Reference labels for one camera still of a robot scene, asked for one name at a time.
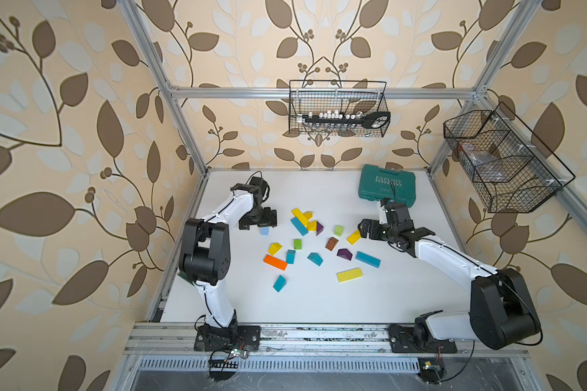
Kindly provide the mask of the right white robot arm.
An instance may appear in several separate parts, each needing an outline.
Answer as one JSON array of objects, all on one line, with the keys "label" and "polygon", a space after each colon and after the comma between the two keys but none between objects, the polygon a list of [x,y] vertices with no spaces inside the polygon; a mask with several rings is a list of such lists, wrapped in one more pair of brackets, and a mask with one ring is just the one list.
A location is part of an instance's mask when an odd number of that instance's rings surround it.
[{"label": "right white robot arm", "polygon": [[384,241],[401,253],[444,273],[469,296],[467,311],[431,311],[410,326],[391,325],[392,348],[404,353],[455,353],[456,340],[481,342],[491,350],[523,345],[528,337],[543,337],[541,321],[523,276],[513,269],[497,269],[475,260],[442,241],[410,219],[381,223],[364,219],[358,232]]}]

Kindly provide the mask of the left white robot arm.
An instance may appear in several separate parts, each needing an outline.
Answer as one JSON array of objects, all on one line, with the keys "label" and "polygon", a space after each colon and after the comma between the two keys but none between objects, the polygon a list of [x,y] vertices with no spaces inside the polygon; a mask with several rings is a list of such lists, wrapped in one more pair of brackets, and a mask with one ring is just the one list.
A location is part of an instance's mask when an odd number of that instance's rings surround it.
[{"label": "left white robot arm", "polygon": [[224,279],[233,259],[231,229],[277,226],[277,211],[263,205],[269,195],[269,184],[263,173],[256,171],[246,182],[232,186],[228,198],[215,211],[203,218],[190,218],[184,225],[178,270],[197,289],[205,309],[204,323],[194,326],[195,351],[246,357],[259,349],[261,327],[238,323]]}]

